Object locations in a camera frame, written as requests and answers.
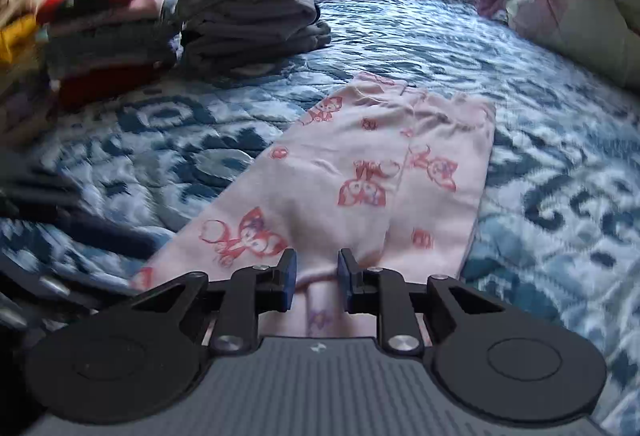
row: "stack of folded clothes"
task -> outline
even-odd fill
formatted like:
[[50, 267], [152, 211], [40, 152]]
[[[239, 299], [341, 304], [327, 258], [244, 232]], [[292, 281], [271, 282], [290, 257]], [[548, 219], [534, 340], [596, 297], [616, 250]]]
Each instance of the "stack of folded clothes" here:
[[147, 84], [180, 49], [177, 0], [45, 0], [44, 57], [65, 109]]
[[0, 0], [0, 145], [22, 147], [49, 129], [55, 100], [35, 44], [35, 0]]
[[185, 65], [205, 73], [310, 52], [331, 42], [314, 0], [178, 0]]

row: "yellow cloth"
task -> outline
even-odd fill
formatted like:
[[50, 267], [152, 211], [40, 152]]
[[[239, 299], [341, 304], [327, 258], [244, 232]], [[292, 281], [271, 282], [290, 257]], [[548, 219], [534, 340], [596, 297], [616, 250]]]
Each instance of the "yellow cloth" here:
[[0, 61], [13, 63], [23, 49], [33, 42], [37, 28], [36, 17], [28, 14], [0, 30]]

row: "patterned quilt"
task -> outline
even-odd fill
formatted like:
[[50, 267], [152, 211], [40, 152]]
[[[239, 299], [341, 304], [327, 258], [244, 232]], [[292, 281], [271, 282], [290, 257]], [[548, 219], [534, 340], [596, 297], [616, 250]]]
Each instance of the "patterned quilt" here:
[[[320, 0], [331, 47], [260, 76], [154, 86], [85, 108], [37, 146], [94, 211], [166, 241], [323, 96], [366, 70], [497, 105], [463, 278], [592, 340], [609, 365], [596, 420], [640, 434], [640, 102], [466, 0]], [[140, 261], [5, 220], [18, 264], [124, 282]]]

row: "white logo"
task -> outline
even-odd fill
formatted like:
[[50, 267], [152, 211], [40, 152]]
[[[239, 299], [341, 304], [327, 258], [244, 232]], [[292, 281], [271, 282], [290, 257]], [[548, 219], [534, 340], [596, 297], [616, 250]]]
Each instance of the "white logo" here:
[[311, 351], [314, 353], [322, 353], [326, 349], [326, 346], [322, 342], [318, 342], [315, 346], [311, 346]]

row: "pink pants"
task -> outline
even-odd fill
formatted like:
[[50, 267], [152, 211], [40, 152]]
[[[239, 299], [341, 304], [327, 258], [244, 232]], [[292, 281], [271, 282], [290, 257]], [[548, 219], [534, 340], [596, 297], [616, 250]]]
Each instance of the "pink pants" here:
[[407, 282], [456, 276], [470, 241], [494, 141], [494, 106], [452, 100], [360, 73], [309, 110], [136, 276], [148, 289], [201, 270], [210, 280], [298, 253], [292, 311], [260, 317], [283, 336], [373, 336], [347, 315], [337, 253]]

